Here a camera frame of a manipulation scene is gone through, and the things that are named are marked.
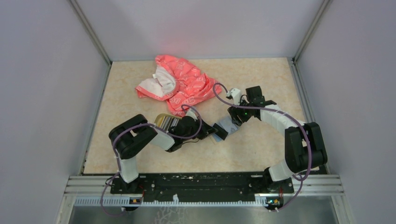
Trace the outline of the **thin credit card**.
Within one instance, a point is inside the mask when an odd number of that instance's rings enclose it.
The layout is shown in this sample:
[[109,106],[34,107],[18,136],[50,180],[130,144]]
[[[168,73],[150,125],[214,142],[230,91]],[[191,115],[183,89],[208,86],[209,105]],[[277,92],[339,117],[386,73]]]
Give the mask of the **thin credit card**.
[[222,126],[229,135],[237,132],[239,130],[239,127],[235,125],[232,121],[231,117],[225,117],[219,121],[220,126]]

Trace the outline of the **beige blue card holder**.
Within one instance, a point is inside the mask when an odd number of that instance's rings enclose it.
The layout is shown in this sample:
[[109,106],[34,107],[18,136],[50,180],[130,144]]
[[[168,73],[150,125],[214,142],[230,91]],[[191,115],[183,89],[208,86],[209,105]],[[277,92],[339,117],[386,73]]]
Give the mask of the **beige blue card holder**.
[[233,123],[230,116],[223,117],[213,124],[213,127],[217,129],[216,133],[211,135],[211,139],[214,144],[225,141],[225,139],[236,133],[240,127]]

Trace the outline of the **gold card tin box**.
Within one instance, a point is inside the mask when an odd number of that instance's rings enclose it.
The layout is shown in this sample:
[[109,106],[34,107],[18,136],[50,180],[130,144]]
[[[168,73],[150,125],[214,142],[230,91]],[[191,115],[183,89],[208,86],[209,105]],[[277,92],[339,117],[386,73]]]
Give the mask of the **gold card tin box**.
[[156,117],[154,123],[157,127],[169,131],[172,127],[176,126],[181,119],[182,118],[178,116],[161,113]]

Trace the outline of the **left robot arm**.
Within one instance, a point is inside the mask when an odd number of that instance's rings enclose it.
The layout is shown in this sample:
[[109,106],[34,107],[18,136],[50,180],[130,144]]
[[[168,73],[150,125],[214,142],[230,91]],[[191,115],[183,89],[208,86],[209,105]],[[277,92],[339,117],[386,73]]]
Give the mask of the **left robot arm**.
[[136,156],[147,145],[172,153],[190,140],[203,140],[213,134],[221,140],[228,136],[228,132],[219,124],[211,126],[195,115],[182,118],[167,115],[159,119],[157,124],[151,124],[142,114],[138,114],[118,125],[108,136],[116,155],[122,188],[128,193],[139,189]]

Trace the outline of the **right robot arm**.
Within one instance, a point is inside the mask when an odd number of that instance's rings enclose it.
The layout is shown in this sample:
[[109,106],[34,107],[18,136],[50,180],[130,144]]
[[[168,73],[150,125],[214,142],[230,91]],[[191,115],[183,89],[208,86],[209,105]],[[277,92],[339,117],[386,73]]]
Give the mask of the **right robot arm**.
[[263,179],[263,187],[268,192],[276,192],[283,180],[294,174],[316,168],[327,163],[327,153],[320,126],[304,123],[283,112],[276,102],[266,100],[259,86],[241,90],[232,88],[226,93],[234,105],[228,108],[232,122],[241,126],[251,117],[271,125],[284,137],[284,159],[267,168],[268,176]]

